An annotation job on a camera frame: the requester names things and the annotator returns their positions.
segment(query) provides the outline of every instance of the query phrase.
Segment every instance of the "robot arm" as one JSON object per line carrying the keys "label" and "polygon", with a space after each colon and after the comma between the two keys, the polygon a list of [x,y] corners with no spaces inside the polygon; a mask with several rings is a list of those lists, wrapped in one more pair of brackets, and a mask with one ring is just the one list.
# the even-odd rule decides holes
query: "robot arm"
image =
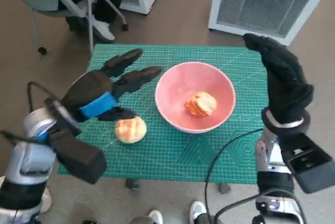
{"label": "robot arm", "polygon": [[[45,107],[33,110],[24,120],[27,138],[0,132],[14,144],[5,180],[0,188],[0,223],[37,223],[41,198],[56,159],[73,176],[96,183],[107,168],[99,148],[80,141],[77,122],[96,117],[102,121],[133,118],[136,114],[117,107],[126,92],[135,92],[160,72],[158,66],[122,75],[142,55],[135,49],[107,61],[75,81],[63,99],[50,96]],[[111,77],[122,75],[113,82]],[[28,92],[37,83],[28,84]]]}
{"label": "robot arm", "polygon": [[[269,106],[262,111],[264,131],[256,143],[259,191],[294,191],[293,177],[305,193],[335,184],[335,163],[305,134],[314,87],[307,83],[298,59],[286,47],[265,37],[243,36],[245,45],[261,54],[267,71]],[[288,194],[272,193],[256,200],[260,215],[253,224],[305,224],[297,203]]]}

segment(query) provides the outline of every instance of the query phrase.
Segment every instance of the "sneaker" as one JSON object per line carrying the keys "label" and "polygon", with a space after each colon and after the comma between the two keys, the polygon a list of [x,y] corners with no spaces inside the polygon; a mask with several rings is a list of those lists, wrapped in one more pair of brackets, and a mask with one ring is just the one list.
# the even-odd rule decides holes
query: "sneaker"
{"label": "sneaker", "polygon": [[153,220],[155,224],[163,224],[163,216],[158,210],[151,211],[148,216]]}
{"label": "sneaker", "polygon": [[192,203],[189,210],[189,222],[194,224],[194,220],[198,218],[199,215],[207,213],[205,205],[200,201],[195,201]]}
{"label": "sneaker", "polygon": [[100,40],[108,43],[112,43],[115,40],[114,35],[109,31],[109,24],[104,21],[99,21],[92,16],[92,25],[94,34],[100,38]]}
{"label": "sneaker", "polygon": [[52,196],[50,190],[46,187],[42,196],[41,213],[49,211],[52,206]]}

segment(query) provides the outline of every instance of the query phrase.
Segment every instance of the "white shoe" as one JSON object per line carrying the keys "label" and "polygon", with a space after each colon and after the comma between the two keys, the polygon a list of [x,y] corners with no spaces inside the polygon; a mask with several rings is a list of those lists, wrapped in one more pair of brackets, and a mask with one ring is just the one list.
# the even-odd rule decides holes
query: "white shoe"
{"label": "white shoe", "polygon": [[109,24],[104,21],[98,21],[92,16],[93,31],[104,42],[113,42],[115,40],[114,35],[109,31]]}
{"label": "white shoe", "polygon": [[151,211],[148,216],[153,220],[154,223],[156,224],[163,224],[163,216],[161,212],[158,210],[153,210]]}
{"label": "white shoe", "polygon": [[207,213],[204,203],[200,201],[195,201],[192,203],[189,210],[189,222],[194,224],[194,220],[198,218],[199,215]]}

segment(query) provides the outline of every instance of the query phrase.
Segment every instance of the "green cutting mat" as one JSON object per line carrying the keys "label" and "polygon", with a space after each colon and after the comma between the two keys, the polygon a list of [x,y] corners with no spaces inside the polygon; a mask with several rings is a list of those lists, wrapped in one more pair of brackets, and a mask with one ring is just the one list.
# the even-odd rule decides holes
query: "green cutting mat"
{"label": "green cutting mat", "polygon": [[[261,109],[267,105],[266,72],[260,55],[240,47],[198,47],[100,44],[95,46],[88,70],[99,69],[117,54],[143,48],[143,56],[127,71],[160,65],[163,72],[186,62],[214,65],[231,79],[236,91],[233,114],[219,128],[202,135],[190,135],[171,127],[160,116],[154,102],[159,78],[141,90],[124,95],[119,105],[133,109],[148,125],[146,137],[136,144],[123,144],[114,134],[113,122],[91,119],[80,125],[79,138],[101,148],[108,162],[104,176],[155,180],[201,181],[222,146],[231,138],[262,127]],[[255,183],[255,133],[233,143],[218,160],[211,181]],[[66,173],[61,167],[60,173]]]}

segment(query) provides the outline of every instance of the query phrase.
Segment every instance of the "chair leg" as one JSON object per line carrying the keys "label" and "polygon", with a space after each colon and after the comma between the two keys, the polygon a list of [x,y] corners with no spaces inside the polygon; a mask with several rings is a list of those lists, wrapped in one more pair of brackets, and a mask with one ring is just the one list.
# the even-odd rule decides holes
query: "chair leg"
{"label": "chair leg", "polygon": [[128,30],[128,24],[125,16],[119,11],[119,9],[111,2],[111,0],[104,0],[114,11],[115,13],[122,19],[122,30]]}
{"label": "chair leg", "polygon": [[38,46],[38,52],[41,55],[46,55],[48,53],[47,49],[42,46],[41,40],[38,36],[34,10],[33,10],[33,8],[29,8],[29,11],[30,11],[30,18],[31,18],[31,21],[32,21],[32,27],[33,27],[33,30],[34,30],[33,35],[35,37],[35,40],[36,40],[36,43],[37,43],[37,46]]}
{"label": "chair leg", "polygon": [[92,24],[92,0],[87,0],[88,5],[88,36],[90,40],[91,57],[93,56],[93,24]]}

